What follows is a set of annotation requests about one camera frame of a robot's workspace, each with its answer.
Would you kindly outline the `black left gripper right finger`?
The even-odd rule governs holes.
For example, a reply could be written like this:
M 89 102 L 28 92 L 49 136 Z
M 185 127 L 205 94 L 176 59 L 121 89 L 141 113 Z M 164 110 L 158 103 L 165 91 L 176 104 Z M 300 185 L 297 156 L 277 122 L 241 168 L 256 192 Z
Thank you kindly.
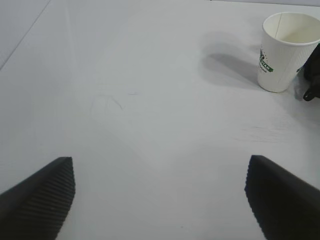
M 318 240 L 320 191 L 263 155 L 249 160 L 244 188 L 267 240 Z

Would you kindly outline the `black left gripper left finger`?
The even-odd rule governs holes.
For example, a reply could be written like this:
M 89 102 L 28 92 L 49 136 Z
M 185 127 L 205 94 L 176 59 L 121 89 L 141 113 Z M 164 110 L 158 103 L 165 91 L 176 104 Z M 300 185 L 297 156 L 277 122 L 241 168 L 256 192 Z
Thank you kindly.
M 76 194 L 71 157 L 59 157 L 0 195 L 2 240 L 54 240 Z

